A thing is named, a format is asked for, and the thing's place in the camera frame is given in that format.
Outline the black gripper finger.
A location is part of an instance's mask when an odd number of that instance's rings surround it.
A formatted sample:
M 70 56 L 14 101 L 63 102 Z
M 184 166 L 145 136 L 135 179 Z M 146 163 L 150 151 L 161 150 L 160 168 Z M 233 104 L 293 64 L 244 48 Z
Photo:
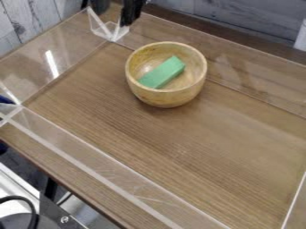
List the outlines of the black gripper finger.
M 142 8 L 147 5 L 147 0 L 123 0 L 123 7 L 121 10 L 119 25 L 122 27 L 130 26 L 142 15 Z
M 111 0 L 90 0 L 90 2 L 97 14 L 102 14 L 109 10 Z

